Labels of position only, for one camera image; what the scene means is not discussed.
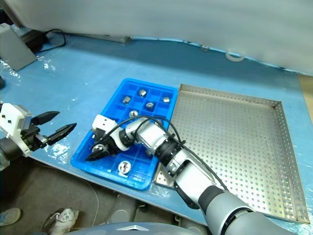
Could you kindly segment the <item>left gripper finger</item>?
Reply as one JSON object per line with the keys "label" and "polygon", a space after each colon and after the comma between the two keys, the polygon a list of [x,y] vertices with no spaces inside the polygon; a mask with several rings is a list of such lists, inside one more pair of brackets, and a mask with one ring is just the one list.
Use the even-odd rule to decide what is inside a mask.
{"label": "left gripper finger", "polygon": [[48,111],[42,114],[39,114],[31,119],[31,123],[34,125],[43,125],[53,118],[55,118],[60,112],[59,111]]}
{"label": "left gripper finger", "polygon": [[77,123],[71,123],[59,128],[58,130],[55,131],[55,133],[47,137],[47,144],[53,145],[56,142],[60,141],[61,139],[65,138],[74,130],[76,125]]}

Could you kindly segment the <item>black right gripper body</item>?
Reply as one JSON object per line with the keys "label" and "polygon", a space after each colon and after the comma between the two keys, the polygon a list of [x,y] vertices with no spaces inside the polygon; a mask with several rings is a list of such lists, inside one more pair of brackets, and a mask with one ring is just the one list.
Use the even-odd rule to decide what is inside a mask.
{"label": "black right gripper body", "polygon": [[95,142],[97,141],[97,145],[94,147],[94,151],[107,150],[110,154],[117,154],[120,152],[120,149],[117,147],[114,139],[111,136],[104,138],[106,135],[105,131],[97,129],[94,135],[94,140]]}

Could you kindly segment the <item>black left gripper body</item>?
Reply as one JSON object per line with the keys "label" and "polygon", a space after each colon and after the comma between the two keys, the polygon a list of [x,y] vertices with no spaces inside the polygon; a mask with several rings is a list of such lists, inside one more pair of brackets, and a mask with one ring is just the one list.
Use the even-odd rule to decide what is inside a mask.
{"label": "black left gripper body", "polygon": [[21,131],[23,142],[31,151],[47,146],[47,139],[40,134],[40,128],[31,124],[28,129]]}

